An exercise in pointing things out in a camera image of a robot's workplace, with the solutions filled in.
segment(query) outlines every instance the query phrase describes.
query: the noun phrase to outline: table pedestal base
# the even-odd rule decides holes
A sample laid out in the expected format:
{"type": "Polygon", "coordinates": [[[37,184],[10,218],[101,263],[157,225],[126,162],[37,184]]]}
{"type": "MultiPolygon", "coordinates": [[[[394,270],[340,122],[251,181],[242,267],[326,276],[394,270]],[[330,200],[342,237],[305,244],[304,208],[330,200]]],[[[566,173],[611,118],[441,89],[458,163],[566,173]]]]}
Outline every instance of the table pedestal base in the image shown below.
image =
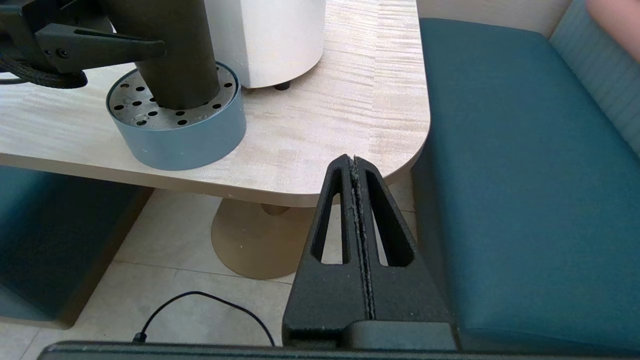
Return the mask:
{"type": "Polygon", "coordinates": [[[252,279],[295,272],[315,208],[271,211],[260,204],[223,199],[211,224],[211,243],[223,264],[252,279]]]}

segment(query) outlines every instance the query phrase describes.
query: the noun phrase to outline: metal mount plate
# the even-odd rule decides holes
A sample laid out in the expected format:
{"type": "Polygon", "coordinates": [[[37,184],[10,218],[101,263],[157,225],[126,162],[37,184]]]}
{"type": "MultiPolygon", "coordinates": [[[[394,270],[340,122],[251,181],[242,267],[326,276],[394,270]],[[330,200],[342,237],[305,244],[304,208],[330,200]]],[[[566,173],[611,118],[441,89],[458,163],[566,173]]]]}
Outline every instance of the metal mount plate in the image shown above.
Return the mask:
{"type": "Polygon", "coordinates": [[[211,118],[234,98],[237,82],[231,71],[218,66],[218,77],[216,97],[197,108],[173,110],[160,107],[140,73],[134,71],[114,85],[107,104],[113,118],[123,124],[149,130],[180,129],[211,118]]]}

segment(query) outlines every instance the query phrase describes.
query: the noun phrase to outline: person's arm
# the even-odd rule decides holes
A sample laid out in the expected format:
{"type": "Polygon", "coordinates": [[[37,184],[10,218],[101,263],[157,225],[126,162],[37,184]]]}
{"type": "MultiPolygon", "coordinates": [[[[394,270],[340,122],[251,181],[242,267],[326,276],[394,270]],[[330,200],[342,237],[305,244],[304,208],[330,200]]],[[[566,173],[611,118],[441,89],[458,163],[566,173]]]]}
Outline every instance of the person's arm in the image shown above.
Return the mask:
{"type": "Polygon", "coordinates": [[[640,62],[640,0],[587,0],[591,17],[640,62]]]}

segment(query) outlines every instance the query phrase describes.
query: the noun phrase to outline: seat cushion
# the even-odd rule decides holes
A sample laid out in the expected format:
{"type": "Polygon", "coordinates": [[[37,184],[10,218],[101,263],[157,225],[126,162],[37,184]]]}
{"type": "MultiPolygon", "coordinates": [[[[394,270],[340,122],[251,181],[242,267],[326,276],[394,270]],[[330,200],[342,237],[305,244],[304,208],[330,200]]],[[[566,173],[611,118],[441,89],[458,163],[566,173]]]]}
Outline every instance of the seat cushion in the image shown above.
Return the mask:
{"type": "Polygon", "coordinates": [[[144,191],[0,166],[0,317],[72,325],[144,191]]]}
{"type": "Polygon", "coordinates": [[[443,19],[420,28],[431,132],[413,171],[419,234],[429,244],[441,229],[463,346],[640,350],[632,149],[542,35],[443,19]]]}

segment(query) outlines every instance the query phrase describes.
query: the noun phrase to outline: floor tile grout line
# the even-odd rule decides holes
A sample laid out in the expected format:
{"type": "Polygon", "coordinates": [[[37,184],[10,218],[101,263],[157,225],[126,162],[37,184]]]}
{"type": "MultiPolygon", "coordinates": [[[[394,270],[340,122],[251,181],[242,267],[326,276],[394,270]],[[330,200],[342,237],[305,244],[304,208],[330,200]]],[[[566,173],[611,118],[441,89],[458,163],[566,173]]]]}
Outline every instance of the floor tile grout line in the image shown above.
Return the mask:
{"type": "Polygon", "coordinates": [[[247,279],[247,280],[256,280],[256,281],[269,281],[269,282],[275,282],[277,284],[285,284],[285,285],[291,285],[291,283],[289,282],[285,282],[285,281],[276,281],[276,280],[260,280],[260,279],[252,279],[250,277],[245,277],[242,275],[230,275],[230,274],[221,274],[218,272],[206,272],[206,271],[201,271],[201,270],[192,270],[192,269],[184,269],[184,268],[174,268],[172,266],[161,266],[161,265],[151,265],[151,264],[142,264],[142,263],[133,263],[131,261],[122,261],[122,260],[112,260],[112,262],[114,263],[124,263],[124,264],[131,264],[131,265],[140,265],[140,266],[150,266],[153,268],[163,268],[163,269],[172,269],[172,270],[184,270],[184,271],[190,271],[190,272],[197,272],[200,274],[207,274],[207,275],[220,275],[220,276],[228,276],[228,277],[235,277],[238,279],[247,279]]]}
{"type": "Polygon", "coordinates": [[[29,342],[29,345],[27,345],[27,347],[24,349],[24,351],[22,352],[22,355],[20,355],[20,360],[22,360],[22,358],[24,358],[24,355],[27,354],[27,351],[29,351],[29,349],[31,348],[31,346],[33,345],[33,342],[36,340],[36,337],[38,336],[38,334],[40,334],[40,331],[42,330],[42,328],[38,328],[38,331],[36,331],[36,334],[31,338],[31,341],[29,342]]]}

